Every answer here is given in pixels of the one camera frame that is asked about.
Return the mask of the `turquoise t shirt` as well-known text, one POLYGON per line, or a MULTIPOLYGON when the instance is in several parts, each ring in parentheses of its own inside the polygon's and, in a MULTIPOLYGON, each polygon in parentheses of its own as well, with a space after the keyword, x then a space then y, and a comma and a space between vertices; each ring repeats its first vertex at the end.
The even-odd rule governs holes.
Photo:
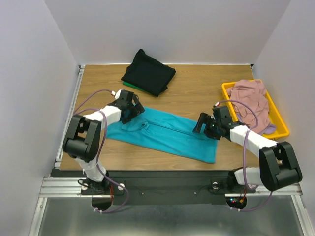
POLYGON ((145 148, 215 163, 217 140, 194 133, 196 121, 149 107, 130 122, 113 123, 107 128, 108 139, 145 148))

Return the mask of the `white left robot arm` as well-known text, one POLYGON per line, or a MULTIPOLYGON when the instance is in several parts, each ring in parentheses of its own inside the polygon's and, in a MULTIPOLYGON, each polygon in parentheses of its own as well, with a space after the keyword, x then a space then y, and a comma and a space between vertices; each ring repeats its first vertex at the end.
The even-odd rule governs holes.
POLYGON ((62 149, 73 158, 82 168, 86 180, 79 184, 103 194, 111 185, 107 170, 99 162, 101 148, 105 140, 100 140, 101 133, 106 137, 109 125, 121 122, 126 124, 142 114, 145 109, 136 94, 121 89, 110 91, 115 100, 101 109, 92 109, 93 113, 81 115, 75 112, 67 128, 62 149))

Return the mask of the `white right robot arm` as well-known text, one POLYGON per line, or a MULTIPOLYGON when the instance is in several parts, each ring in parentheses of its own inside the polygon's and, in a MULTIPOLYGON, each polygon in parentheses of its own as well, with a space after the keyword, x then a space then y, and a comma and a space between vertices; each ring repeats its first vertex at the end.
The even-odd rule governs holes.
POLYGON ((208 138, 226 138, 250 151, 259 159, 257 168, 243 166, 231 172, 226 180, 227 188, 237 192, 244 186, 253 188, 263 185, 273 192, 302 181, 303 175, 294 149, 289 142, 269 140, 245 124, 233 121, 226 106, 213 107, 212 115, 201 113, 194 133, 203 132, 208 138))

